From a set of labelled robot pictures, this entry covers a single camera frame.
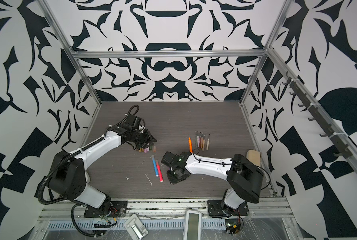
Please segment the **pink red highlighter pen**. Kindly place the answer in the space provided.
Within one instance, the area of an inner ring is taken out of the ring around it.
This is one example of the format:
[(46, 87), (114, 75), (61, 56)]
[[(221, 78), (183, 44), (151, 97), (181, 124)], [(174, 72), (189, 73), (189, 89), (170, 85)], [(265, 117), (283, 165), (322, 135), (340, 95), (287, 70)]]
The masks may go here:
[(158, 162), (158, 160), (155, 160), (155, 162), (156, 162), (156, 167), (157, 167), (159, 180), (160, 180), (161, 183), (163, 183), (163, 176), (162, 176), (162, 172), (161, 172), (161, 168), (160, 168), (159, 162)]

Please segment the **orange highlighter pen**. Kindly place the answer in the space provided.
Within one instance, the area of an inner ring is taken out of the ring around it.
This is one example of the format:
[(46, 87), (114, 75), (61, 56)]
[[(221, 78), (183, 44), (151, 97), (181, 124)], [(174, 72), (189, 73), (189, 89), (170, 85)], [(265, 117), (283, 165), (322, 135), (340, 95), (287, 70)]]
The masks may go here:
[(188, 144), (189, 144), (189, 152), (190, 152), (190, 153), (193, 153), (193, 147), (192, 147), (191, 137), (188, 138)]

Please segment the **brown capped cream pen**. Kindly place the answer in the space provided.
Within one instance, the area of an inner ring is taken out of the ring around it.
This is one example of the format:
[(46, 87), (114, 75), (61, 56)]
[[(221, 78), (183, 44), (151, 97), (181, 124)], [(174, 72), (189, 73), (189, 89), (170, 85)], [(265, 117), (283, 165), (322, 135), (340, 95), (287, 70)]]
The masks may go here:
[(206, 150), (208, 151), (209, 149), (209, 143), (210, 143), (210, 134), (208, 134), (207, 139), (206, 139)]

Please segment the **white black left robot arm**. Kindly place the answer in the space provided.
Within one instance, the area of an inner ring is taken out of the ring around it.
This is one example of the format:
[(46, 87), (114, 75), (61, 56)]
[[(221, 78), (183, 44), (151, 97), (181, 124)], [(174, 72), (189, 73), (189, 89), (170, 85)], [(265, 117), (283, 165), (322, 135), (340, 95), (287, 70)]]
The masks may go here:
[(145, 127), (145, 121), (136, 115), (127, 114), (114, 126), (109, 126), (98, 139), (72, 152), (61, 151), (55, 155), (49, 173), (37, 190), (37, 199), (42, 205), (71, 201), (108, 216), (112, 207), (109, 195), (89, 184), (87, 169), (106, 153), (129, 144), (133, 150), (146, 149), (157, 140)]

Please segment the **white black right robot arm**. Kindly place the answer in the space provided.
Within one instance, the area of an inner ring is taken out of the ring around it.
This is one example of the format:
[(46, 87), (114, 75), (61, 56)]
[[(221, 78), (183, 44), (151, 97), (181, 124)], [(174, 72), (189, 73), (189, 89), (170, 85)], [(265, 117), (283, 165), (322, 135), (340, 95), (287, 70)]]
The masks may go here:
[(228, 218), (248, 212), (247, 203), (260, 200), (265, 169), (261, 167), (260, 153), (247, 151), (246, 155), (235, 154), (232, 158), (216, 159), (183, 152), (175, 155), (166, 152), (162, 163), (169, 167), (168, 180), (178, 184), (191, 175), (206, 175), (229, 183), (221, 200), (207, 201), (208, 215), (212, 218)]

